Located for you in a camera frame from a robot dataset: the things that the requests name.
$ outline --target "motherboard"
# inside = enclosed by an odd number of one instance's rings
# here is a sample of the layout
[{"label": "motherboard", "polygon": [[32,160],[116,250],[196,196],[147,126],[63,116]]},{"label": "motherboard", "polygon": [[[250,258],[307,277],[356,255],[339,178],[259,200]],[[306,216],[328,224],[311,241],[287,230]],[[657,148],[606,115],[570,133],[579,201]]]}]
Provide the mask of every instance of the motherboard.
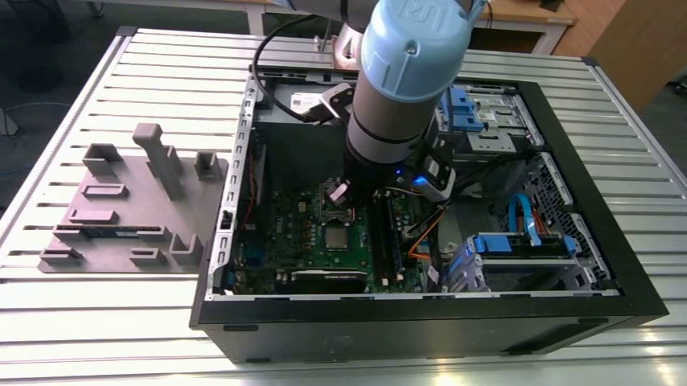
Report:
[{"label": "motherboard", "polygon": [[[392,230],[392,240],[374,240],[371,227],[380,226],[379,219],[371,218],[370,210],[334,206],[323,194],[331,184],[334,180],[327,180],[308,190],[272,192],[260,219],[243,232],[243,266],[228,277],[236,293],[420,292],[422,267],[410,261],[402,246],[404,229],[415,221],[412,197],[383,197],[391,207],[383,223]],[[387,265],[374,258],[384,258],[376,253],[379,242],[396,245]],[[294,288],[299,283],[307,283],[303,289]]]}]

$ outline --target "blue plastic latch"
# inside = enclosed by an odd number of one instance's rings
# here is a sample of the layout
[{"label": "blue plastic latch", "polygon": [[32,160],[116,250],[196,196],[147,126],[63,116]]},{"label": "blue plastic latch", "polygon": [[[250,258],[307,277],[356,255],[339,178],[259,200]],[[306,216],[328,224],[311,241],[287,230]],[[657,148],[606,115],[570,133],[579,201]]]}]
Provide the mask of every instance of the blue plastic latch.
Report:
[{"label": "blue plastic latch", "polygon": [[463,256],[458,256],[454,260],[454,263],[451,263],[451,266],[448,267],[448,274],[454,273],[455,269],[460,267],[460,263],[463,262]]},{"label": "blue plastic latch", "polygon": [[420,242],[420,245],[418,245],[418,252],[430,253],[430,243],[427,242],[427,240],[423,240]]},{"label": "blue plastic latch", "polygon": [[568,255],[574,256],[578,253],[578,243],[575,238],[570,236],[563,236],[563,243],[566,244]]},{"label": "blue plastic latch", "polygon": [[464,88],[451,86],[451,104],[454,105],[454,114],[474,115],[475,102],[471,100]]},{"label": "blue plastic latch", "polygon": [[487,244],[488,252],[512,252],[511,243],[506,235],[484,235],[482,239]]},{"label": "blue plastic latch", "polygon": [[454,115],[454,130],[480,132],[484,123],[476,119],[475,115]]},{"label": "blue plastic latch", "polygon": [[487,250],[487,246],[484,245],[484,239],[483,236],[475,236],[472,237],[472,243],[475,243],[475,251],[478,253],[484,253]]}]

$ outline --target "green motherboard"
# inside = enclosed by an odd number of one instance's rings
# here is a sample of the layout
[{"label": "green motherboard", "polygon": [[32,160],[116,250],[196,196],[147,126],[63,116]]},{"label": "green motherboard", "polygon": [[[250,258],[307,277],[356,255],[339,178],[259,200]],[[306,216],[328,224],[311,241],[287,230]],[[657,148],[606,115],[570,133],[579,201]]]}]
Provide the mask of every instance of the green motherboard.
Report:
[{"label": "green motherboard", "polygon": [[[366,273],[366,292],[371,293],[419,292],[420,264],[403,269],[400,280],[384,284],[376,280],[370,213],[335,207],[323,195],[327,184],[304,191],[272,191],[255,224],[263,232],[259,237],[244,238],[240,245],[246,268],[239,274],[239,292],[278,293],[286,272],[296,270]],[[391,195],[398,229],[414,223],[411,200],[406,195]],[[400,259],[408,261],[400,250]]]}]

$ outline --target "aluminum profile table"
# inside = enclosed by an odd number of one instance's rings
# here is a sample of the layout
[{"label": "aluminum profile table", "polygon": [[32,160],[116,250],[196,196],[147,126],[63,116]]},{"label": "aluminum profile table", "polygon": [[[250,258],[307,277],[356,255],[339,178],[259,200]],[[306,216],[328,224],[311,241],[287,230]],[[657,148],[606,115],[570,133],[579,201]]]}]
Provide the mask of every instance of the aluminum profile table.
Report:
[{"label": "aluminum profile table", "polygon": [[[260,38],[123,29],[0,221],[0,380],[135,384],[643,384],[687,379],[687,184],[599,68],[472,51],[462,76],[540,84],[670,316],[544,356],[234,365],[188,328],[195,275],[44,274],[36,266],[92,142],[138,154],[156,121],[180,156],[230,156]],[[331,51],[276,39],[264,64],[330,68]]]}]

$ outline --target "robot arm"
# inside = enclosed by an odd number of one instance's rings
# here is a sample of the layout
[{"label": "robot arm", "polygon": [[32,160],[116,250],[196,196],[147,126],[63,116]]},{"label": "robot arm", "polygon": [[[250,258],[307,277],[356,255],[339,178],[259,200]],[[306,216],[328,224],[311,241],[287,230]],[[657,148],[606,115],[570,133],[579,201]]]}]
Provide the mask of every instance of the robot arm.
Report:
[{"label": "robot arm", "polygon": [[292,9],[343,20],[363,31],[360,74],[347,131],[344,187],[334,202],[359,201],[390,180],[414,153],[454,82],[472,26],[455,0],[276,0]]},{"label": "robot arm", "polygon": [[279,6],[302,10],[346,23],[363,32],[379,0],[272,0]]}]

